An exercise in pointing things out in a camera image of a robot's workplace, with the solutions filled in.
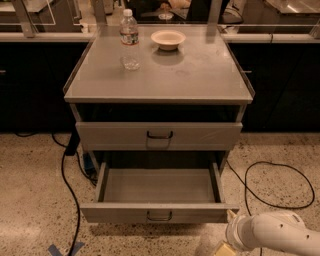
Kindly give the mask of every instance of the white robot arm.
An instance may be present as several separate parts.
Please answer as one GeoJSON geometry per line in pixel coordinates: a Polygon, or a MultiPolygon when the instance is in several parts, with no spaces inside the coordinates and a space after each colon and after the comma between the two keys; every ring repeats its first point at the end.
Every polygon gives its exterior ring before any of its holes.
{"type": "Polygon", "coordinates": [[[228,243],[237,251],[266,247],[300,256],[320,255],[320,232],[309,230],[291,211],[237,216],[226,230],[228,243]]]}

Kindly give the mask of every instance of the power cord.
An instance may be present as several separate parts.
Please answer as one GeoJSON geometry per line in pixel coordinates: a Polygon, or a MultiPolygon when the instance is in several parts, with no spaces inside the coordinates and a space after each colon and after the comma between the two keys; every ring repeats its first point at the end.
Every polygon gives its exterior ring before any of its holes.
{"type": "MultiPolygon", "coordinates": [[[[60,143],[56,137],[54,136],[54,133],[51,134],[51,137],[53,139],[53,141],[58,144],[59,146],[63,147],[63,148],[67,148],[66,145],[60,143]]],[[[83,170],[82,166],[81,166],[81,161],[80,161],[80,156],[79,156],[79,153],[78,151],[76,151],[76,155],[77,155],[77,160],[78,160],[78,164],[79,164],[79,168],[81,170],[81,173],[88,179],[90,180],[91,184],[96,186],[96,183],[97,181],[95,179],[92,179],[91,177],[89,177],[89,175],[87,175],[85,173],[85,171],[83,170]]],[[[72,252],[74,250],[74,246],[75,246],[75,243],[76,243],[76,240],[77,240],[77,237],[78,237],[78,233],[79,233],[79,229],[80,229],[80,206],[79,206],[79,202],[78,202],[78,199],[73,191],[73,189],[71,188],[70,184],[68,183],[66,177],[65,177],[65,171],[64,171],[64,160],[65,160],[65,157],[66,157],[66,152],[63,153],[63,156],[62,156],[62,160],[61,160],[61,176],[63,178],[63,181],[64,183],[67,185],[73,199],[74,199],[74,202],[76,204],[76,208],[77,208],[77,226],[76,226],[76,231],[75,231],[75,234],[73,236],[73,240],[72,240],[72,244],[70,246],[70,249],[69,249],[69,252],[68,252],[68,256],[71,256],[72,255],[72,252]]]]}
{"type": "Polygon", "coordinates": [[[70,250],[69,250],[69,253],[68,253],[68,256],[71,256],[72,255],[72,252],[73,252],[73,249],[74,249],[74,245],[76,243],[76,240],[77,240],[77,237],[78,237],[78,233],[79,233],[79,228],[80,228],[80,206],[79,206],[79,202],[78,202],[78,199],[75,195],[75,193],[73,192],[70,184],[68,183],[66,177],[65,177],[65,174],[64,174],[64,159],[65,159],[65,156],[66,156],[66,153],[63,153],[63,156],[62,156],[62,161],[61,161],[61,175],[62,175],[62,178],[63,178],[63,181],[64,183],[67,185],[73,199],[74,199],[74,202],[76,204],[76,208],[77,208],[77,226],[76,226],[76,231],[75,231],[75,234],[74,234],[74,237],[73,237],[73,241],[72,241],[72,244],[70,246],[70,250]]]}
{"type": "MultiPolygon", "coordinates": [[[[66,145],[60,143],[60,142],[56,139],[54,133],[51,133],[51,137],[52,137],[53,141],[54,141],[56,144],[58,144],[59,146],[61,146],[61,147],[63,147],[63,148],[67,148],[66,145]]],[[[91,182],[91,184],[92,184],[93,186],[96,186],[96,185],[97,185],[97,179],[92,178],[92,177],[91,177],[90,175],[88,175],[88,174],[85,172],[85,170],[82,168],[82,166],[81,166],[81,160],[80,160],[80,156],[79,156],[78,151],[76,151],[76,155],[77,155],[78,165],[79,165],[79,169],[80,169],[81,173],[83,174],[83,176],[84,176],[86,179],[88,179],[88,180],[91,182]]]]}
{"type": "Polygon", "coordinates": [[[18,132],[15,132],[14,134],[16,136],[18,136],[18,137],[26,138],[26,137],[31,137],[33,135],[36,135],[38,133],[37,132],[32,132],[32,133],[18,133],[18,132]]]}
{"type": "MultiPolygon", "coordinates": [[[[252,216],[251,214],[251,211],[250,211],[250,208],[249,208],[249,205],[248,205],[248,191],[250,191],[250,193],[256,198],[258,199],[260,202],[266,204],[266,205],[269,205],[271,207],[274,207],[274,208],[279,208],[279,209],[286,209],[286,210],[297,210],[297,209],[305,209],[307,207],[309,207],[310,205],[313,204],[314,200],[315,200],[315,192],[314,192],[314,189],[312,187],[312,184],[311,182],[309,181],[309,179],[302,173],[300,172],[298,169],[296,169],[295,167],[293,166],[290,166],[290,165],[287,165],[287,164],[278,164],[278,163],[272,163],[272,162],[267,162],[267,161],[258,161],[258,162],[255,162],[253,164],[251,164],[246,172],[245,172],[245,180],[243,181],[239,174],[234,170],[234,168],[230,165],[229,161],[227,161],[227,164],[229,165],[231,171],[237,176],[237,178],[240,180],[240,182],[244,185],[245,187],[245,194],[244,194],[244,200],[245,200],[245,204],[246,204],[246,208],[247,208],[247,211],[249,213],[250,216],[252,216]],[[249,173],[249,170],[256,166],[256,165],[259,165],[259,164],[267,164],[267,165],[272,165],[272,166],[282,166],[282,167],[286,167],[286,168],[289,168],[291,170],[294,170],[295,172],[297,172],[298,174],[300,174],[306,181],[307,183],[309,184],[309,187],[311,189],[311,192],[312,192],[312,199],[311,201],[306,204],[306,205],[302,205],[302,206],[282,206],[282,205],[275,205],[275,204],[271,204],[271,203],[268,203],[264,200],[262,200],[260,197],[257,196],[256,193],[254,193],[249,187],[248,187],[248,173],[249,173]]],[[[260,256],[262,256],[262,253],[263,253],[263,248],[260,248],[260,256]]]]}

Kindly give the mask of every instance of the plastic bottle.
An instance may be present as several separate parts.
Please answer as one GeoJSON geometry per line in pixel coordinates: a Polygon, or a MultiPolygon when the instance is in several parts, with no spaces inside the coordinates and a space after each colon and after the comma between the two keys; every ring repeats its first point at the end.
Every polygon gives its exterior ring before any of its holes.
{"type": "Polygon", "coordinates": [[[123,10],[120,22],[122,53],[120,61],[125,69],[137,70],[139,63],[139,32],[138,24],[130,9],[123,10]]]}

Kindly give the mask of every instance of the bowl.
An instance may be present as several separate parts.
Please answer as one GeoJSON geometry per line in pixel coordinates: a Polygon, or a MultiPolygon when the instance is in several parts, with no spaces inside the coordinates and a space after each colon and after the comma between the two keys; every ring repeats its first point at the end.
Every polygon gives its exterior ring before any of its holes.
{"type": "Polygon", "coordinates": [[[160,20],[171,20],[172,18],[173,18],[173,14],[172,13],[170,13],[170,12],[168,12],[168,13],[161,13],[161,14],[159,14],[159,16],[158,16],[158,18],[160,19],[160,20]]]}
{"type": "Polygon", "coordinates": [[[151,40],[159,45],[161,50],[172,51],[186,39],[185,34],[176,30],[159,30],[151,35],[151,40]]]}

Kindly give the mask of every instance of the speckled floor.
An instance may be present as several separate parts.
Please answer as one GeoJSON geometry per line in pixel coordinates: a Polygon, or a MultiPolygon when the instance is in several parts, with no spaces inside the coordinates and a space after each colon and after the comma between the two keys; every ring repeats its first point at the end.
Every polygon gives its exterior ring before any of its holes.
{"type": "MultiPolygon", "coordinates": [[[[68,134],[56,135],[66,144],[68,134]]],[[[21,138],[0,134],[0,255],[66,255],[76,227],[76,208],[61,177],[64,148],[50,134],[21,138]],[[57,253],[49,252],[54,246],[57,253]]],[[[229,162],[244,178],[256,161],[292,165],[311,181],[316,200],[296,212],[308,228],[320,231],[320,134],[242,134],[229,162]]],[[[80,173],[77,158],[67,157],[65,172],[79,203],[90,202],[94,187],[80,173]]],[[[222,182],[227,202],[246,213],[244,187],[226,167],[222,182]]],[[[255,166],[248,185],[271,203],[306,204],[311,194],[306,181],[283,167],[255,166]]],[[[253,214],[273,210],[249,195],[253,214]]],[[[226,224],[151,225],[88,224],[81,216],[77,242],[80,255],[212,255],[224,239],[226,224]]],[[[260,255],[258,249],[242,255],[260,255]]],[[[265,249],[264,256],[290,255],[265,249]]]]}

